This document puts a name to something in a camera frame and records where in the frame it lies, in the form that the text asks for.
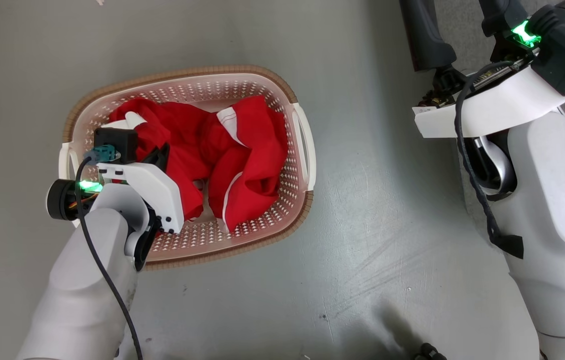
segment laundry basket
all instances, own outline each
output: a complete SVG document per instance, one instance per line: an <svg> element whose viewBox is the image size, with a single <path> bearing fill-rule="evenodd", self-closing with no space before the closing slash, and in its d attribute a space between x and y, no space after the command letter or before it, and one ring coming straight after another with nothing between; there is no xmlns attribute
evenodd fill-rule
<svg viewBox="0 0 565 360"><path fill-rule="evenodd" d="M179 234L160 234L147 256L146 269L199 264L251 251L288 237L305 221L313 201L316 152L305 112L287 82L259 66L190 68L120 82L88 94L71 110L65 123L58 175L70 179L83 154L94 145L94 131L125 101L145 98L175 101L217 112L242 98L262 95L267 105L284 114L289 151L280 174L278 201L258 219L221 232L215 219L185 221ZM82 180L98 181L95 166L84 168Z"/></svg>

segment black wire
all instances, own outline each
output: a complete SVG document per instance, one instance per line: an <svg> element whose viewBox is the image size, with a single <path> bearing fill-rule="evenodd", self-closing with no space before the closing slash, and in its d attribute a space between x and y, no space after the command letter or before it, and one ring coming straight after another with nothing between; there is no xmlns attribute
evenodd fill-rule
<svg viewBox="0 0 565 360"><path fill-rule="evenodd" d="M89 156L84 158L83 162L80 164L80 166L76 171L76 188L75 188L76 199L82 199L82 190L81 187L79 186L79 182L81 181L81 175L83 169L90 160L92 159ZM131 332L131 339L133 340L134 348L136 348L136 355L138 356L138 360L143 360L143 351L141 351L141 342L138 341L138 334L136 333L136 328L134 327L134 322L132 321L132 317L129 315L129 310L127 310L127 306L125 306L125 302L123 301L123 298L121 297L120 293L118 293L118 290L116 289L116 285L114 285L114 281L112 281L112 278L109 277L107 270L103 266L103 263L100 261L100 257L98 257L98 253L96 252L94 243L93 241L91 241L91 236L89 235L87 223L85 223L84 208L82 207L82 205L79 204L77 210L78 210L78 219L80 219L80 226L83 230L84 239L86 240L86 244L89 247L91 256L93 256L93 260L95 261L95 264L98 266L98 269L100 269L100 273L102 274L102 277L107 282L107 285L109 285L109 289L111 289L111 292L113 292L113 296L116 298L116 301L118 301L120 310L122 311L122 314L124 315L124 318L127 321L127 325L129 326L129 331Z"/></svg>
<svg viewBox="0 0 565 360"><path fill-rule="evenodd" d="M465 83L465 86L462 88L460 93L458 94L458 98L456 99L456 117L453 121L454 127L456 128L456 143L458 144L458 150L462 154L462 164L465 167L465 170L469 174L469 182L473 187L474 191L476 192L476 197L480 205L482 205L484 215L486 216L486 231L489 235L489 240L498 248L505 251L505 253L509 253L517 258L523 258L523 239L520 236L516 235L506 235L502 236L500 233L500 228L496 222L496 218L489 207L488 198L485 192L482 190L481 186L478 182L478 177L476 175L476 171L472 167L472 163L470 162L470 156L467 153L467 146L465 144L465 139L463 138L463 103L465 102L465 98L470 93L470 89L479 79L479 77L483 76L484 73L487 73L490 70L494 70L497 68L506 68L512 66L514 63L511 61L501 61L498 63L491 63L487 66L484 66L479 71L474 73L470 76Z"/></svg>

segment concrete floor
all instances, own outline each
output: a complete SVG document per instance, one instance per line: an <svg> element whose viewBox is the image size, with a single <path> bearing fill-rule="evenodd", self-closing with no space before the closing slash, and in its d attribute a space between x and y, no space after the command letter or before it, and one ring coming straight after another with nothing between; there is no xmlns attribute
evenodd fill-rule
<svg viewBox="0 0 565 360"><path fill-rule="evenodd" d="M452 144L413 124L431 74L412 71L397 1L19 0L0 1L0 360L73 230L43 207L70 108L114 82L221 64L264 66L296 91L313 207L271 246L141 273L145 358L401 359L426 341L450 360L537 359L505 260L465 212ZM135 357L129 334L121 353Z"/></svg>

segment sticker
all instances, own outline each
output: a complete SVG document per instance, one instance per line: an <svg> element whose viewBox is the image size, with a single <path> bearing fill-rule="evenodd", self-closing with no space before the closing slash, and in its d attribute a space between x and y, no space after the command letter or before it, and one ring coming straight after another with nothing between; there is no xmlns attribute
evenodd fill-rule
<svg viewBox="0 0 565 360"><path fill-rule="evenodd" d="M436 110L436 109L438 109L438 107L435 107L435 106L416 106L416 107L411 108L411 110L413 110L413 114L415 116L417 116L418 114L430 112L430 111Z"/></svg>

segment red garment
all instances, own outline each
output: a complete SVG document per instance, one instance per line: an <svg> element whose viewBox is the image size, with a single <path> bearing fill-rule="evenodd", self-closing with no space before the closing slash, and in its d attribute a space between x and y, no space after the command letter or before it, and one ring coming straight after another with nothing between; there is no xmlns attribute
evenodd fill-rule
<svg viewBox="0 0 565 360"><path fill-rule="evenodd" d="M203 161L198 151L200 125L209 112L188 104L157 104L137 98L114 110L109 121L123 120L127 112L135 112L147 121L134 128L138 133L138 161L143 161L154 149L169 143L166 174L178 185L184 219L199 217L203 212L204 197L194 181L208 178L212 171L211 165Z"/></svg>
<svg viewBox="0 0 565 360"><path fill-rule="evenodd" d="M209 206L225 231L257 219L278 200L287 132L284 116L269 109L264 96L244 98L218 113L136 99L118 107L109 121L122 120L127 112L147 121L135 128L139 161L169 143L166 174L180 189L186 220L203 210L195 180L208 181Z"/></svg>

